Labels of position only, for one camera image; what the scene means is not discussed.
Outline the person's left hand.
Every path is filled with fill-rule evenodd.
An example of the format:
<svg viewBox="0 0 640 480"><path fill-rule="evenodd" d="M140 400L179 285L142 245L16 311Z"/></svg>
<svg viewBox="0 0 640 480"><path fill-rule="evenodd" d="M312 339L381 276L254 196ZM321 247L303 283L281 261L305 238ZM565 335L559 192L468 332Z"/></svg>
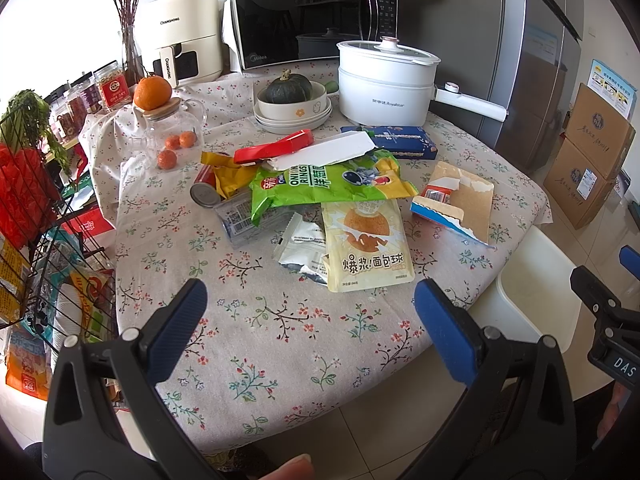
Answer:
<svg viewBox="0 0 640 480"><path fill-rule="evenodd" d="M314 464L309 454L300 454L260 480L314 480Z"/></svg>

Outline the person's right hand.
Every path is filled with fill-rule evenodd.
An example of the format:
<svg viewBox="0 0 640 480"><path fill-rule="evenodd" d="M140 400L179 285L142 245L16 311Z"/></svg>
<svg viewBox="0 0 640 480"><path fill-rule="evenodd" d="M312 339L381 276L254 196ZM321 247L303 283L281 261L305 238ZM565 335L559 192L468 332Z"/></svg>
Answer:
<svg viewBox="0 0 640 480"><path fill-rule="evenodd" d="M599 422L597 429L597 437L599 440L605 438L608 432L613 428L620 411L624 408L627 400L629 399L630 391L619 382L616 382L613 387L612 398L608 402L603 417Z"/></svg>

